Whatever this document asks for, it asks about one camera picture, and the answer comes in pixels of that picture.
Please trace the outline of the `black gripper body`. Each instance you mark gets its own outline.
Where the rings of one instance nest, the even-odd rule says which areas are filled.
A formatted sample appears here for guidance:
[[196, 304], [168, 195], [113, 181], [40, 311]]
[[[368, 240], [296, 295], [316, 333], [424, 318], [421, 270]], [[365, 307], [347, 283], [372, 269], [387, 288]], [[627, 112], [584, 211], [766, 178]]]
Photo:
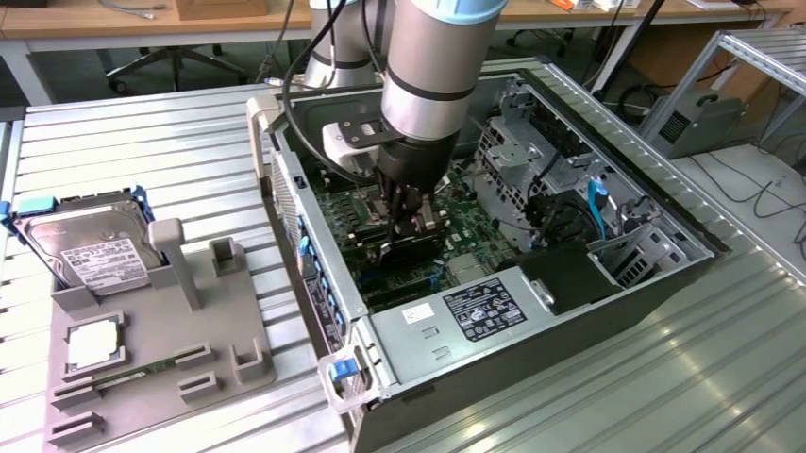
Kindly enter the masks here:
[[383, 143], [376, 161], [383, 191], [393, 193], [396, 188], [413, 187], [431, 193], [447, 172], [457, 137], [453, 133], [435, 141], [404, 137]]

